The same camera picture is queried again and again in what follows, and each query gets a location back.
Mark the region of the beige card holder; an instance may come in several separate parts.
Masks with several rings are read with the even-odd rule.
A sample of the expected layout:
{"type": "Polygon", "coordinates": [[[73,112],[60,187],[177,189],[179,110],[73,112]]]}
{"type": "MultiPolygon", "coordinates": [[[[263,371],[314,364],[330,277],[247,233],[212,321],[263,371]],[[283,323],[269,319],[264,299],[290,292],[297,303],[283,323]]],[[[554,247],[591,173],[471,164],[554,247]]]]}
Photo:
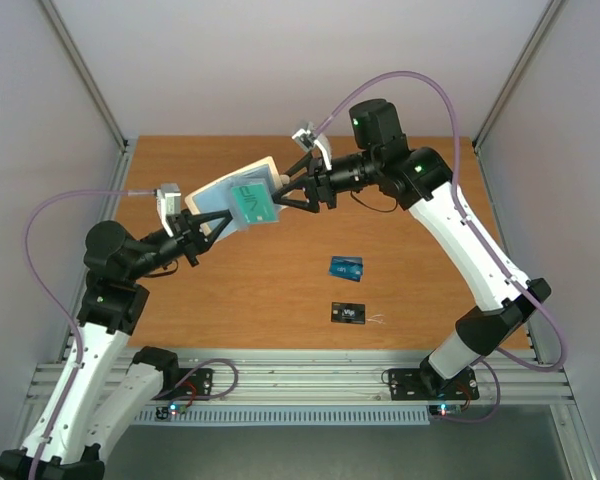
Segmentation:
{"type": "Polygon", "coordinates": [[[250,226],[277,223],[284,206],[272,194],[281,187],[275,161],[267,156],[200,187],[184,202],[194,215],[228,210],[232,220],[218,237],[223,240],[250,226]]]}

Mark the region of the teal credit card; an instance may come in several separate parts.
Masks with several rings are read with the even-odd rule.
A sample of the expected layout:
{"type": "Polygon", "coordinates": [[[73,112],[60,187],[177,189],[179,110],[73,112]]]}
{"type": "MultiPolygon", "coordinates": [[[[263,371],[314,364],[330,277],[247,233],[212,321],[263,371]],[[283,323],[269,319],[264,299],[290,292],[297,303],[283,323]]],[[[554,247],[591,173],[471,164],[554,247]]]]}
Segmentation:
{"type": "Polygon", "coordinates": [[[279,219],[278,209],[264,180],[231,186],[229,198],[235,221],[241,228],[275,223],[279,219]]]}

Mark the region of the light blue credit card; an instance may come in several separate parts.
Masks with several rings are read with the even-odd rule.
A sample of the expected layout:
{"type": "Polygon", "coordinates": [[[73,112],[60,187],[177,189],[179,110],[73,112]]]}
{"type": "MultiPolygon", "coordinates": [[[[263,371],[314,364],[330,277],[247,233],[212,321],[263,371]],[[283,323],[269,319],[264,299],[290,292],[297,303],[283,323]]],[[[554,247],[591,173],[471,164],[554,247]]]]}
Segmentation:
{"type": "Polygon", "coordinates": [[[356,271],[355,265],[350,261],[351,256],[333,256],[331,258],[328,273],[331,276],[359,282],[362,278],[362,274],[356,271]]]}

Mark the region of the black VIP credit card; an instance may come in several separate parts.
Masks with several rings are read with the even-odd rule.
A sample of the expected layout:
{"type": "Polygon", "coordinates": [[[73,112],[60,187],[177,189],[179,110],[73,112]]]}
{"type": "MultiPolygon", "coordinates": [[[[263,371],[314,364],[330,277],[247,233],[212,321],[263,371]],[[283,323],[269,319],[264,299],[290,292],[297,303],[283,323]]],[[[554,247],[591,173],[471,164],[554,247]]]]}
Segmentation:
{"type": "Polygon", "coordinates": [[[366,322],[365,310],[364,304],[333,302],[331,304],[331,322],[364,325],[366,322]]]}

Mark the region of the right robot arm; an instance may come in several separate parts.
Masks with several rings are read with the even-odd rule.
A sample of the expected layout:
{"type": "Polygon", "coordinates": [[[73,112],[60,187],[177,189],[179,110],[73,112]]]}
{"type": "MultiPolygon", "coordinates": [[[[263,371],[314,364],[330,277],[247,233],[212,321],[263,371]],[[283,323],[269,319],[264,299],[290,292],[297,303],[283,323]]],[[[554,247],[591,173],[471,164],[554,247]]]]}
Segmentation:
{"type": "Polygon", "coordinates": [[[289,180],[273,200],[316,213],[322,205],[336,207],[340,193],[375,185],[429,231],[476,303],[420,363],[424,390],[443,396],[455,387],[462,371],[526,323],[551,289],[544,279],[529,278],[508,259],[453,185],[453,172],[442,156],[430,147],[409,147],[392,103],[363,101],[350,108],[349,116],[357,152],[332,158],[324,135],[315,134],[310,123],[299,127],[292,138],[305,154],[286,171],[289,180]]]}

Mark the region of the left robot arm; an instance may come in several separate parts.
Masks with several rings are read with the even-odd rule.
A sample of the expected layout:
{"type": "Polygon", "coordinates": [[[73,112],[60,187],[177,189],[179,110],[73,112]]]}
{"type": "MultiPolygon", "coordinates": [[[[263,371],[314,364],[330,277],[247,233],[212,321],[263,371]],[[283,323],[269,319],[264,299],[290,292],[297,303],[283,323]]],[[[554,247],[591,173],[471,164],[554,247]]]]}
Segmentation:
{"type": "Polygon", "coordinates": [[[229,225],[229,211],[167,218],[168,228],[135,239],[107,220],[85,240],[86,291],[72,317],[74,344],[60,379],[22,446],[0,455],[2,479],[101,479],[105,463],[137,413],[181,386],[176,353],[144,347],[109,395],[105,382],[147,303],[140,279],[181,257],[191,265],[229,225]]]}

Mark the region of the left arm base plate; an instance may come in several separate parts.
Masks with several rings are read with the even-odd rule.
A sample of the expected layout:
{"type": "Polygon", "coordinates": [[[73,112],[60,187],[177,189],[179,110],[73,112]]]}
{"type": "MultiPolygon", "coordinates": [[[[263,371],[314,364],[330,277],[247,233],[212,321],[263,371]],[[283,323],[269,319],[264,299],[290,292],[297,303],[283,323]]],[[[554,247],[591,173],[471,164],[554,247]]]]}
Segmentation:
{"type": "Polygon", "coordinates": [[[195,398],[209,396],[213,387],[213,375],[214,370],[212,368],[198,369],[178,387],[169,392],[160,393],[156,399],[173,401],[190,399],[191,396],[195,398]]]}

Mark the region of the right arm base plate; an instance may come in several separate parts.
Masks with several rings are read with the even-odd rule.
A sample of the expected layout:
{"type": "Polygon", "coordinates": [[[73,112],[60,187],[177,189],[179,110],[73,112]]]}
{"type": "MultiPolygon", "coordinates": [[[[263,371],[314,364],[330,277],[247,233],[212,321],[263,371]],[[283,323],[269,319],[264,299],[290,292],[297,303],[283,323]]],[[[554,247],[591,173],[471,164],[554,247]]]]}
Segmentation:
{"type": "Polygon", "coordinates": [[[389,388],[393,401],[473,401],[480,398],[475,372],[470,367],[461,371],[437,394],[426,389],[417,368],[387,369],[382,372],[381,381],[389,388]]]}

